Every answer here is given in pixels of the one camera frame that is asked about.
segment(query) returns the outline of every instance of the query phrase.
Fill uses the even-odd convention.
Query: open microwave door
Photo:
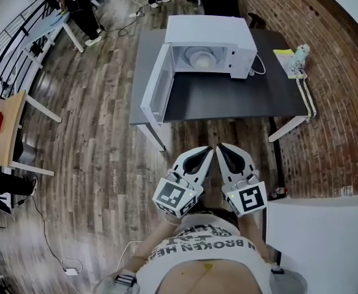
[[[158,130],[164,120],[174,78],[172,46],[164,43],[154,64],[141,103],[141,109],[150,124]]]

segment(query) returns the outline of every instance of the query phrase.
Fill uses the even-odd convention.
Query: wooden floor
[[[107,0],[98,15],[112,30],[130,23],[128,14],[138,8],[131,0]],[[103,40],[83,54],[62,32],[31,91],[32,97],[63,118],[62,123],[32,108],[23,117],[22,139],[38,149],[36,166],[55,171],[55,177],[40,178],[34,196],[47,220],[49,243],[60,259],[82,261],[80,275],[70,278],[84,294],[116,269],[130,240],[144,239],[155,227],[158,216],[151,197],[181,152],[218,142],[238,145],[251,153],[268,188],[276,185],[267,119],[172,124],[164,153],[128,125],[140,32],[165,28],[168,15],[198,12],[196,4],[186,0],[173,0],[158,9],[147,6],[145,11],[145,17],[128,28],[128,35],[103,32]],[[73,23],[70,26],[86,40]],[[209,206],[221,205],[221,185],[214,158],[204,184]],[[6,227],[0,230],[0,273],[15,293],[75,293],[47,248],[43,222],[31,199],[0,220]],[[79,267],[77,262],[64,264]]]

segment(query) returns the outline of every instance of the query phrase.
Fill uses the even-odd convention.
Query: brick wall
[[[295,49],[307,43],[318,117],[280,139],[293,197],[358,194],[358,25],[334,0],[240,0]]]

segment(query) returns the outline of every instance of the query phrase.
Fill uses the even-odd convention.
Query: light wood tabletop
[[[3,167],[10,166],[13,161],[15,137],[26,96],[26,91],[21,91],[0,102],[0,112],[3,114],[0,130],[0,165]]]

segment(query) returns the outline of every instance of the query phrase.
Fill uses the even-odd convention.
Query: white microwave
[[[227,73],[245,79],[257,53],[243,18],[173,15],[141,108],[154,129],[163,122],[176,72]]]

